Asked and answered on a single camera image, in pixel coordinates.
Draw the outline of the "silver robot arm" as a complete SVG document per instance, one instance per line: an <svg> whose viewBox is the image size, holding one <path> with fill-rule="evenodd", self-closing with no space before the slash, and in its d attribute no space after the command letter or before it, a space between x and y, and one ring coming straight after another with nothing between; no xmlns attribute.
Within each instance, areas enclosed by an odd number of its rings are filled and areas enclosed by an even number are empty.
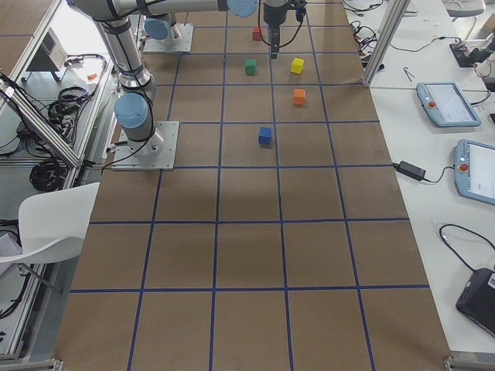
<svg viewBox="0 0 495 371"><path fill-rule="evenodd" d="M75 6L94 21L109 26L127 16L139 13L146 17L145 32L156 40L172 39L177 12L232 12L239 18L247 18L263 5L263 16L268 26L268 45L271 58L275 59L281 48L280 26L287 19L290 1L75 1Z"/></svg>
<svg viewBox="0 0 495 371"><path fill-rule="evenodd" d="M145 1L76 1L76 7L92 18L118 71L121 96L114 114L127 136L132 153L156 155L163 149L152 114L155 79L145 68L129 16L145 8Z"/></svg>

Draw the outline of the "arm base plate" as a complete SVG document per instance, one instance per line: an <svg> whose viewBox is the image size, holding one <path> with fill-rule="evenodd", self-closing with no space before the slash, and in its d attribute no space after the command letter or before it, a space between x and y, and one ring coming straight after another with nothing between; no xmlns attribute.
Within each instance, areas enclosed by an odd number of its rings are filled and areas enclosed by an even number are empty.
<svg viewBox="0 0 495 371"><path fill-rule="evenodd" d="M176 23L165 39L145 38L143 52L147 54L190 53L193 44L194 26L191 23Z"/></svg>
<svg viewBox="0 0 495 371"><path fill-rule="evenodd" d="M111 168L116 171L173 170L178 137L178 121L156 121L155 133L143 148L142 143L133 141L116 148Z"/></svg>

